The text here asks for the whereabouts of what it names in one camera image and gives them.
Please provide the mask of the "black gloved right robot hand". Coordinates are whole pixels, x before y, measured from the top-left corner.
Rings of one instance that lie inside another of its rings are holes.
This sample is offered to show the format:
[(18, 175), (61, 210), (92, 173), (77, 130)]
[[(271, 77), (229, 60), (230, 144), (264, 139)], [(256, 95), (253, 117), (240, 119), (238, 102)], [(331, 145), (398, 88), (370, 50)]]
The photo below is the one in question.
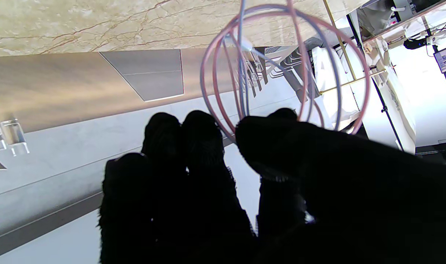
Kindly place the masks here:
[(99, 263), (446, 264), (446, 165), (287, 108), (242, 119), (236, 145), (260, 175), (257, 233), (215, 118), (157, 113), (105, 166)]

